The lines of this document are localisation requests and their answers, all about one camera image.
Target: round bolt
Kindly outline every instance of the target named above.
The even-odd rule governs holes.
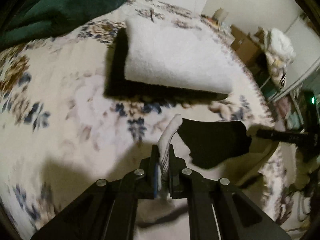
[[[227,186],[227,185],[230,184],[230,180],[228,180],[228,179],[226,179],[226,178],[222,178],[222,179],[220,179],[220,183],[221,183],[222,185]]]
[[[182,173],[183,173],[184,175],[190,175],[190,174],[192,173],[192,170],[190,170],[190,169],[188,169],[188,168],[184,168],[184,169],[182,170]]]
[[[144,174],[144,170],[143,169],[137,169],[134,171],[134,174],[136,174],[137,176],[142,176]]]
[[[99,187],[103,187],[107,184],[107,181],[105,179],[99,179],[96,184]]]

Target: black device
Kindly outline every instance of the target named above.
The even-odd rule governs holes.
[[[131,240],[138,199],[154,199],[159,151],[121,180],[98,180],[42,227],[32,240]],[[187,198],[191,240],[289,240],[271,218],[228,179],[205,179],[169,149],[169,192]]]

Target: floral blanket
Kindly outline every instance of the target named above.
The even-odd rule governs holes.
[[[187,10],[128,0],[63,37],[0,53],[0,197],[24,240],[95,180],[112,181],[137,168],[176,113],[198,121],[273,125],[252,74],[213,30],[221,56],[238,72],[228,98],[105,95],[114,39],[133,15],[209,28]]]

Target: floral pattern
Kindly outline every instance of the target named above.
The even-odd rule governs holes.
[[[192,12],[162,2],[128,0],[118,10],[119,14],[101,16],[63,37],[31,41],[0,53],[0,122],[4,130],[0,144],[6,151],[0,154],[8,161],[0,163],[0,171],[7,171],[0,172],[0,182],[4,182],[0,183],[0,195],[24,240],[31,237],[26,228],[32,232],[40,229],[64,206],[62,199],[66,203],[73,200],[67,192],[53,190],[59,170],[47,169],[46,162],[58,160],[60,169],[71,169],[69,176],[59,180],[61,185],[71,188],[76,184],[76,188],[85,190],[96,179],[118,179],[121,172],[139,165],[142,156],[149,156],[149,145],[158,141],[176,113],[208,122],[241,120],[248,126],[254,122],[268,126],[273,123],[252,74],[214,32],[210,34],[221,46],[221,55],[239,71],[240,83],[235,83],[234,92],[226,99],[192,99],[189,94],[106,96],[110,63],[106,52],[119,29],[125,28],[126,17],[138,15],[155,22],[159,19],[199,31],[206,28],[200,26],[199,16],[194,21]],[[87,52],[83,45],[89,39],[96,42],[91,40],[93,50]],[[44,92],[32,87],[38,82],[47,88],[48,81],[54,86]],[[14,122],[7,122],[7,117]],[[16,130],[20,124],[28,125],[30,130]],[[20,144],[15,143],[12,134],[21,140]],[[15,166],[20,158],[24,159],[24,170]],[[53,173],[43,177],[43,171]],[[85,174],[88,184],[70,182],[79,173]],[[265,176],[274,179],[272,174]]]

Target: green fabric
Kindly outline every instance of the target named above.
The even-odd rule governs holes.
[[[71,32],[119,8],[127,0],[28,0],[0,37],[5,49],[34,39]]]

